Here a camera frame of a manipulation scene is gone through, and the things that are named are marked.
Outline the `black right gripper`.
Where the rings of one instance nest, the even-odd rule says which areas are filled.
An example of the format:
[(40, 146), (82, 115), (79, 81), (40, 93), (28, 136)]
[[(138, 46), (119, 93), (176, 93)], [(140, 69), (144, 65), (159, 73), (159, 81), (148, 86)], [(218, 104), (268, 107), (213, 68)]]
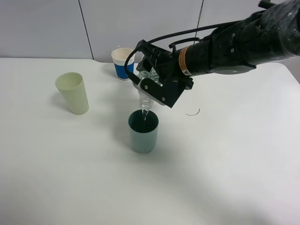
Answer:
[(152, 68), (154, 68), (162, 85), (167, 81), (172, 81), (184, 84), (185, 89), (193, 87), (192, 78), (183, 75), (179, 69), (178, 58), (175, 53), (152, 44), (146, 44), (140, 50), (143, 53), (143, 58), (136, 67), (139, 75), (150, 75)]

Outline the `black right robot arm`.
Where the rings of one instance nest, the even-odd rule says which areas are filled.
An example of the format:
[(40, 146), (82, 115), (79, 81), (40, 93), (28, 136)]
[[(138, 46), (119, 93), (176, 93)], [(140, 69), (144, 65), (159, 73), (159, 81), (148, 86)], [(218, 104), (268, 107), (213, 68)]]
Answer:
[(165, 50), (143, 44), (137, 70), (154, 70), (160, 83), (186, 82), (209, 73), (239, 74), (257, 65), (300, 54), (300, 3), (288, 0), (253, 13), (233, 25), (221, 26), (193, 45)]

